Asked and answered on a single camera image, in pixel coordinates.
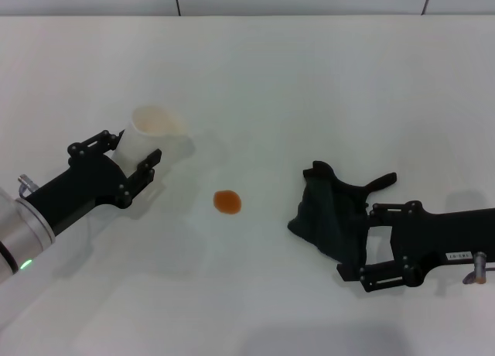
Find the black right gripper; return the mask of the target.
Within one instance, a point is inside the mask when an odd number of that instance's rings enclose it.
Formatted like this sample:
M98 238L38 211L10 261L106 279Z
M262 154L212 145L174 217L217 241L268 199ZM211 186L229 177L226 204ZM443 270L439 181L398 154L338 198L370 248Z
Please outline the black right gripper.
M486 283L486 264L494 261L494 209L432 214L419 201L372 205L365 225L391 227L395 260L337 271L344 282L359 282L367 293L398 286L420 286L443 265L473 263L472 282Z

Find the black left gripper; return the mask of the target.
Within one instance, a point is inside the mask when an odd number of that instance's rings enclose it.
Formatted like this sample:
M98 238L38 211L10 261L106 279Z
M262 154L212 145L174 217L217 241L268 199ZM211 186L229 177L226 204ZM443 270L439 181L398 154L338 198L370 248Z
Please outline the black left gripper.
M115 151L124 131L108 130L68 146L71 158ZM108 204L129 207L155 177L155 166L162 158L156 149L138 165L129 177L106 155L71 159L70 167L55 179L26 197L46 220L55 235L60 234L95 207Z

